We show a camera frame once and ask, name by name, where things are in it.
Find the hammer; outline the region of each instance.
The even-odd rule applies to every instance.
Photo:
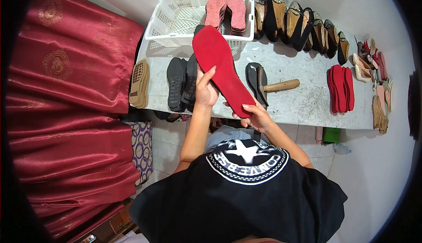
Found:
[[[264,100],[265,104],[269,106],[265,92],[278,92],[289,90],[293,88],[297,88],[300,85],[300,81],[298,79],[288,80],[279,83],[273,83],[272,85],[262,85],[262,74],[264,72],[264,67],[258,66],[256,68],[256,72],[258,74],[258,92],[260,93],[262,99]]]

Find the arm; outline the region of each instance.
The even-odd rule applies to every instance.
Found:
[[[263,133],[272,145],[287,150],[290,153],[290,157],[297,161],[301,166],[314,168],[309,160],[308,155],[293,141],[291,140],[280,127],[271,119],[267,111],[262,105],[255,99],[255,105],[243,105],[246,111],[253,113],[253,115],[247,119],[242,119],[240,123],[242,126],[252,126],[257,131]]]
[[[190,163],[202,155],[208,136],[212,107],[217,102],[218,91],[209,82],[215,74],[214,66],[205,74],[198,67],[195,89],[195,106],[189,129],[180,151],[180,162],[174,172],[180,172],[189,167]]]
[[[274,123],[264,134],[272,145],[289,151],[290,157],[301,166],[314,168],[308,155],[294,143],[276,123]]]

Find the person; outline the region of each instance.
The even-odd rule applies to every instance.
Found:
[[[152,242],[326,242],[347,196],[256,105],[244,129],[208,136],[219,92],[198,67],[196,102],[175,172],[141,192],[129,213]],[[253,129],[267,141],[252,140]]]

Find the star logo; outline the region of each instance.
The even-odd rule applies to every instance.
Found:
[[[258,151],[258,146],[252,146],[247,148],[245,147],[245,145],[243,145],[243,142],[241,140],[235,140],[235,143],[236,150],[228,150],[225,152],[229,154],[235,154],[237,156],[242,156],[246,164],[251,164],[255,156],[269,155],[268,153],[256,153]]]

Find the white table surface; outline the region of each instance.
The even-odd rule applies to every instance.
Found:
[[[261,40],[253,40],[243,51],[233,55],[237,74],[246,88],[251,91],[245,77],[245,67],[249,63],[246,58],[249,57],[265,68],[268,84],[295,78],[300,80],[298,88],[267,94],[270,104],[267,111],[277,123],[372,130],[373,83],[364,83],[356,79],[351,56],[352,53],[357,52],[357,45],[353,35],[343,32],[350,43],[349,61],[343,66],[350,67],[353,73],[355,92],[353,111],[345,114],[331,113],[327,70],[338,64],[337,54],[329,59],[326,55],[320,55],[313,50],[297,52],[280,40],[272,43],[263,37]],[[167,106],[167,66],[173,57],[188,60],[192,53],[191,46],[164,47],[154,41],[142,41],[137,62],[146,59],[150,67],[147,109],[171,112]],[[223,101],[225,99],[220,94],[213,108],[213,116],[232,118],[231,108],[224,106]]]

